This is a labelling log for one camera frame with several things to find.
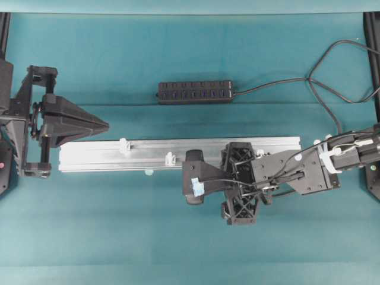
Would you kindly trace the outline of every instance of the white clip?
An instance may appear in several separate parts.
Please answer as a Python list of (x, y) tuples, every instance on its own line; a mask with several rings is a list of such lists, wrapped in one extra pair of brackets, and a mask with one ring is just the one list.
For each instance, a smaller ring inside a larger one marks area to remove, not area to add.
[(371, 138), (368, 138), (366, 140), (356, 140), (354, 142), (354, 144), (358, 147), (362, 147), (363, 145), (369, 145), (369, 144), (373, 144), (373, 139)]
[(191, 185), (192, 185), (192, 191), (195, 197), (198, 197), (204, 194), (204, 183), (201, 183), (198, 178), (192, 178)]
[(165, 166), (176, 166), (176, 156), (171, 151), (165, 156)]
[(323, 161), (327, 171), (329, 171), (331, 174), (335, 173), (342, 173), (340, 170), (336, 170), (333, 162), (331, 161), (331, 156), (338, 156), (342, 153), (342, 149), (340, 147), (333, 148), (330, 151), (327, 151), (327, 143), (326, 146), (324, 144), (324, 150), (320, 152), (319, 158)]
[(126, 138), (121, 138), (119, 140), (119, 151), (122, 154), (128, 154), (129, 151), (131, 151), (131, 142), (127, 141)]
[(264, 150), (259, 149), (259, 150), (256, 151), (256, 158), (260, 159), (261, 157), (264, 156), (264, 154), (265, 154)]

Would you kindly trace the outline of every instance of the black mount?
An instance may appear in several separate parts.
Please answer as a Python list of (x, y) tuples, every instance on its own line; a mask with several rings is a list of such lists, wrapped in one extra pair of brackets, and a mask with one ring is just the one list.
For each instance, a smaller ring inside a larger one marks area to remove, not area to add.
[(192, 186), (193, 178), (199, 181), (209, 179), (234, 179), (247, 183), (255, 182), (252, 165), (239, 164), (244, 160), (254, 158), (254, 151), (250, 143), (231, 142), (222, 150), (221, 169), (218, 169), (203, 160), (201, 150), (190, 150), (186, 153), (186, 162), (182, 164), (183, 194), (189, 205), (200, 205), (204, 197), (214, 192), (224, 191), (226, 201), (221, 205), (221, 216), (227, 224), (256, 223), (259, 198), (264, 204), (270, 204), (270, 195), (249, 195), (250, 189), (243, 185), (231, 184), (226, 181), (212, 181), (204, 183), (204, 194), (195, 197)]
[[(0, 123), (5, 127), (15, 149), (15, 162), (19, 175), (46, 178), (50, 175), (50, 148), (68, 141), (105, 132), (109, 125), (87, 113), (77, 105), (54, 94), (58, 75), (56, 68), (30, 66), (15, 98), (10, 98), (13, 66), (0, 59)], [(30, 114), (32, 87), (42, 86), (46, 94), (42, 102), (33, 104)], [(37, 129), (38, 116), (43, 123)], [(31, 137), (41, 146), (40, 162), (27, 162), (29, 128)]]

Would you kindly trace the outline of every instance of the teal background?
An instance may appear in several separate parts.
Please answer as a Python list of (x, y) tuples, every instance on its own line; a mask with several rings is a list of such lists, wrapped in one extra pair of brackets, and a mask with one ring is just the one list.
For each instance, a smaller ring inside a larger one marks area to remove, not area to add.
[[(156, 105), (157, 83), (228, 78), (243, 90), (304, 76), (330, 43), (365, 42), (362, 17), (13, 14), (7, 60), (13, 93), (30, 64), (57, 67), (56, 94), (111, 125), (92, 140), (300, 135), (306, 147), (335, 127), (304, 83), (198, 106)], [(353, 46), (316, 78), (353, 99), (372, 88)], [(376, 120), (373, 102), (321, 95), (345, 130)], [(358, 170), (339, 190), (278, 199), (256, 225), (230, 227), (223, 194), (186, 205), (181, 172), (63, 174), (51, 156), (49, 179), (19, 178), (0, 198), (0, 284), (379, 284), (380, 204)]]

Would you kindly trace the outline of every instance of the teal mat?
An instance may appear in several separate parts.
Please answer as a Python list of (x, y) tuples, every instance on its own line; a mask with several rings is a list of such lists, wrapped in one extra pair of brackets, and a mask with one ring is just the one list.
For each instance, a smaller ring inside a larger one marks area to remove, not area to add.
[[(158, 106), (161, 80), (231, 78), (241, 89), (303, 76), (333, 41), (364, 42), (362, 14), (112, 17), (17, 14), (7, 59), (16, 91), (30, 64), (59, 68), (56, 93), (109, 122), (120, 137), (300, 135), (304, 147), (334, 133), (303, 83), (229, 105)], [(371, 87), (366, 52), (339, 47), (318, 71), (358, 99)], [(35, 100), (42, 89), (37, 89)], [(373, 102), (321, 92), (345, 130), (375, 122)], [(39, 149), (31, 143), (30, 160)], [(0, 199), (0, 276), (7, 284), (378, 284), (380, 203), (363, 173), (342, 188), (260, 208), (254, 226), (220, 218), (223, 194), (186, 205), (181, 172), (59, 173), (20, 178)]]

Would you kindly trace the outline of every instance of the wire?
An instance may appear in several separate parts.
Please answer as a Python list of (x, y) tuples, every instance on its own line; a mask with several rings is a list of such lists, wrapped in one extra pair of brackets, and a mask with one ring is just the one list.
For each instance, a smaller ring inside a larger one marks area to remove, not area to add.
[(284, 84), (284, 83), (292, 83), (292, 82), (297, 82), (297, 81), (307, 81), (308, 84), (309, 84), (309, 87), (311, 89), (311, 91), (313, 92), (313, 95), (315, 96), (315, 98), (317, 99), (318, 103), (327, 111), (327, 113), (330, 115), (330, 117), (333, 119), (334, 123), (336, 124), (337, 126), (337, 129), (338, 129), (338, 134), (341, 134), (343, 132), (343, 129), (342, 129), (342, 126), (341, 126), (341, 123), (339, 122), (338, 118), (335, 116), (335, 114), (332, 112), (332, 110), (326, 105), (326, 103), (322, 100), (321, 96), (319, 96), (317, 90), (315, 89), (314, 84), (326, 89), (327, 91), (329, 91), (330, 93), (336, 95), (337, 97), (339, 97), (340, 99), (344, 100), (345, 102), (347, 103), (364, 103), (364, 102), (367, 102), (369, 101), (374, 95), (376, 95), (379, 91), (380, 91), (380, 87), (378, 87), (376, 90), (374, 90), (370, 95), (364, 97), (363, 99), (359, 100), (359, 101), (352, 101), (351, 99), (348, 99), (347, 97), (343, 96), (341, 93), (339, 93), (338, 91), (334, 90), (333, 88), (321, 83), (320, 81), (318, 80), (315, 80), (312, 78), (314, 72), (316, 71), (316, 69), (322, 64), (323, 60), (327, 57), (327, 55), (332, 51), (332, 49), (338, 45), (341, 45), (343, 43), (348, 43), (350, 45), (355, 45), (355, 46), (358, 46), (362, 49), (366, 49), (368, 50), (369, 52), (373, 52), (377, 55), (380, 55), (380, 52), (378, 52), (377, 50), (375, 49), (372, 49), (368, 46), (365, 46), (365, 45), (362, 45), (361, 43), (358, 43), (358, 42), (354, 42), (352, 40), (339, 40), (337, 42), (334, 42), (333, 44), (331, 44), (328, 49), (324, 52), (324, 54), (318, 59), (317, 63), (312, 67), (309, 75), (307, 77), (298, 77), (298, 78), (290, 78), (290, 79), (285, 79), (285, 80), (278, 80), (278, 81), (272, 81), (272, 82), (269, 82), (269, 83), (266, 83), (266, 84), (263, 84), (263, 85), (259, 85), (257, 87), (254, 87), (254, 88), (250, 88), (248, 90), (245, 90), (245, 91), (240, 91), (240, 92), (235, 92), (233, 95), (234, 96), (237, 96), (237, 95), (244, 95), (244, 94), (248, 94), (248, 93), (252, 93), (252, 92), (255, 92), (257, 90), (260, 90), (262, 88), (265, 88), (265, 87), (269, 87), (269, 86), (274, 86), (274, 85), (277, 85), (277, 84)]
[(251, 88), (251, 89), (248, 89), (248, 90), (245, 90), (245, 91), (235, 92), (235, 93), (233, 93), (233, 95), (234, 96), (235, 95), (245, 95), (245, 94), (252, 93), (252, 92), (255, 92), (257, 90), (260, 90), (262, 88), (266, 88), (266, 87), (269, 87), (269, 86), (274, 86), (274, 85), (277, 85), (277, 84), (291, 83), (291, 82), (297, 82), (297, 81), (306, 81), (306, 80), (307, 80), (306, 77), (298, 77), (298, 78), (290, 78), (290, 79), (285, 79), (285, 80), (272, 81), (272, 82), (265, 83), (263, 85), (259, 85), (259, 86), (256, 86), (254, 88)]

